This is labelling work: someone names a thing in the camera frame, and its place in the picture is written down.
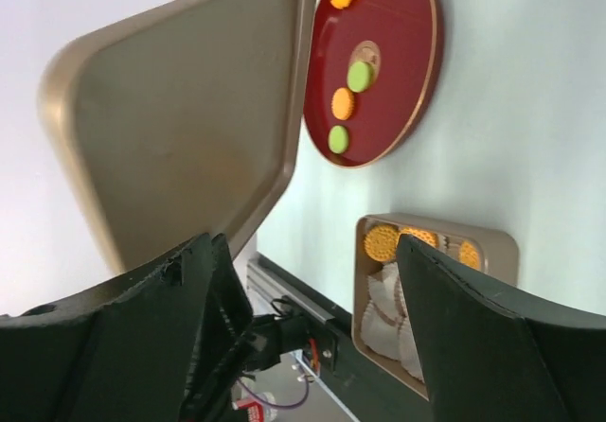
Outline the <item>round red plate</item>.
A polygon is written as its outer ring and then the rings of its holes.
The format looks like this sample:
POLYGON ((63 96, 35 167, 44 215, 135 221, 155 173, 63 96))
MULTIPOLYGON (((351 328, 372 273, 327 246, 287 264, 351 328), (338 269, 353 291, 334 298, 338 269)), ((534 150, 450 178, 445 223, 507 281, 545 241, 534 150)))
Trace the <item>round red plate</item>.
POLYGON ((439 0, 358 0, 346 9, 319 0, 304 105, 317 150, 346 168, 370 165, 394 150, 414 131, 431 101, 443 49, 439 0), (374 81, 355 94, 351 117, 338 120, 331 98, 346 87, 348 69, 357 60, 372 65, 374 81), (349 147, 342 154, 328 145, 335 125, 349 132, 349 147))

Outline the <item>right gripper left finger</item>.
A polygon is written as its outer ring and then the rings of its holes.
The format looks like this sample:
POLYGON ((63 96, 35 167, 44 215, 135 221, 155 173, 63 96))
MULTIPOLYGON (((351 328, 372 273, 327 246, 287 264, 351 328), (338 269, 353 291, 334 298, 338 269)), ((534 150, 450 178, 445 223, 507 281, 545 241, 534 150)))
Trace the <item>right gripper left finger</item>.
POLYGON ((253 313, 222 235, 1 319, 5 421, 232 421, 253 313))

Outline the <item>gold tin lid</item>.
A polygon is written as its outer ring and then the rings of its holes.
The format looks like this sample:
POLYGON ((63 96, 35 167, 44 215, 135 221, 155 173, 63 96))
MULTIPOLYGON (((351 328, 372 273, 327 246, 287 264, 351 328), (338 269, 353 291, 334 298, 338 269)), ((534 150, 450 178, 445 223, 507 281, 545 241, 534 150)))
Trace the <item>gold tin lid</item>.
POLYGON ((294 173, 316 0, 175 0, 66 45, 40 117, 108 265, 237 254, 294 173))

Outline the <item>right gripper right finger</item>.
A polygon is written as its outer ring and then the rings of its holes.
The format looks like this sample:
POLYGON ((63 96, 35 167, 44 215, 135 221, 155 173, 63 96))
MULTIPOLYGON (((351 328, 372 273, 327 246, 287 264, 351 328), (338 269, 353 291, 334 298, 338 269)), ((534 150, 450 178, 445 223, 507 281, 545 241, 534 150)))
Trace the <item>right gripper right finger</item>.
POLYGON ((400 239, 404 298, 436 421, 602 421, 605 318, 400 239))

